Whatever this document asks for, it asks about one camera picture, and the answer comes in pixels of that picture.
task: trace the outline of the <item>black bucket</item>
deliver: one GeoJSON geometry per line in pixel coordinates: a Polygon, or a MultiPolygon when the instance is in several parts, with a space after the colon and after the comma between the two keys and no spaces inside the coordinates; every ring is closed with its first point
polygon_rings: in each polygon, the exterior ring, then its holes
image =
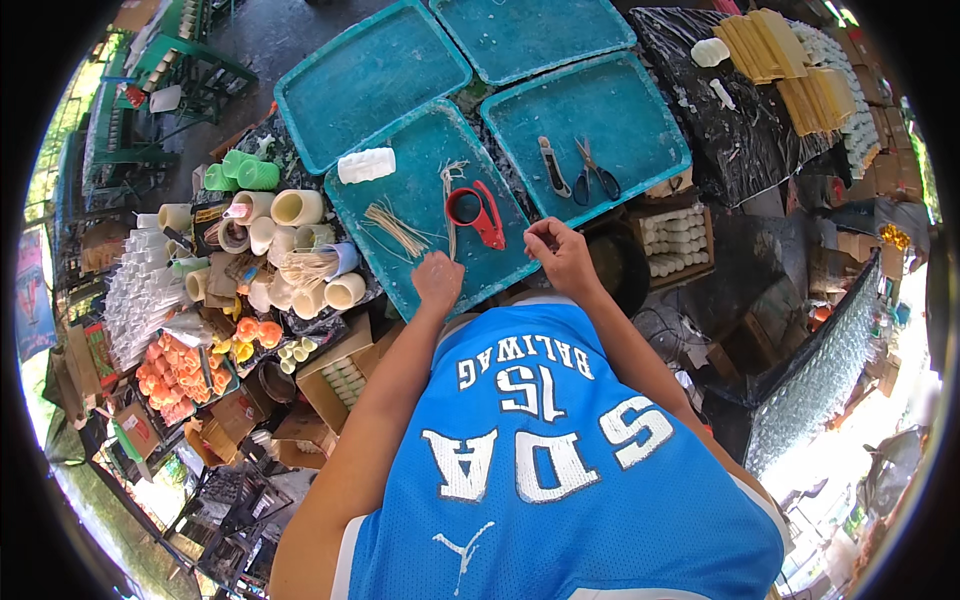
{"type": "Polygon", "coordinates": [[[608,221],[584,235],[600,282],[623,314],[633,317],[650,292],[650,267],[629,225],[608,221]]]}

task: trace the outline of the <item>blue basketball jersey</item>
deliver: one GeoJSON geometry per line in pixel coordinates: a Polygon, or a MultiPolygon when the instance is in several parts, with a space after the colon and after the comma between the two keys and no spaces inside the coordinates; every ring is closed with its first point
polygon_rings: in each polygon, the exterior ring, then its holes
{"type": "Polygon", "coordinates": [[[494,308],[444,340],[333,597],[762,598],[776,510],[621,384],[579,307],[494,308]]]}

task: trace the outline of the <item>white jersey trim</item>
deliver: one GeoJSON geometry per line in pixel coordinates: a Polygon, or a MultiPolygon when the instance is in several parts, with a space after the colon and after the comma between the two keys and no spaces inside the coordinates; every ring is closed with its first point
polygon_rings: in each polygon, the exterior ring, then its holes
{"type": "Polygon", "coordinates": [[[330,600],[347,600],[350,594],[350,571],[353,568],[353,549],[357,545],[360,525],[370,515],[355,516],[347,523],[344,538],[340,542],[340,554],[337,556],[337,570],[333,573],[333,588],[330,600]]]}
{"type": "Polygon", "coordinates": [[[790,547],[790,531],[786,528],[786,523],[783,522],[783,517],[780,516],[780,513],[772,504],[766,501],[763,496],[756,492],[753,488],[743,483],[736,477],[731,474],[731,479],[736,484],[736,486],[747,494],[747,497],[750,498],[760,507],[764,513],[766,513],[774,521],[774,525],[777,525],[777,531],[780,532],[780,540],[783,541],[783,559],[786,560],[787,548],[790,547]]]}
{"type": "Polygon", "coordinates": [[[576,588],[570,594],[569,600],[709,600],[709,598],[692,591],[669,588],[576,588]]]}

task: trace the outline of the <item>red tape dispenser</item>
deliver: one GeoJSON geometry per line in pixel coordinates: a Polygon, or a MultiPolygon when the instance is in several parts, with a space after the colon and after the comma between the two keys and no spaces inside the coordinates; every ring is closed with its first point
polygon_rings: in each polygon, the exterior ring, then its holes
{"type": "Polygon", "coordinates": [[[454,225],[476,229],[484,246],[504,250],[507,239],[503,235],[503,223],[493,194],[482,181],[474,181],[473,187],[480,193],[468,187],[458,187],[450,192],[444,207],[446,216],[454,225]]]}

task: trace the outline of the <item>hand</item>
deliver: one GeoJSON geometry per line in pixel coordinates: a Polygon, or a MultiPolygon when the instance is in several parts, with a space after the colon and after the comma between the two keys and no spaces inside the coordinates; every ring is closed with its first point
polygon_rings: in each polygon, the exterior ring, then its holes
{"type": "Polygon", "coordinates": [[[584,236],[557,217],[534,223],[523,232],[523,241],[527,244],[524,252],[540,261],[550,283],[561,294],[583,306],[591,296],[604,293],[584,236]]]}
{"type": "Polygon", "coordinates": [[[420,295],[420,308],[443,319],[453,310],[464,283],[464,266],[443,252],[431,252],[423,258],[410,279],[420,295]]]}

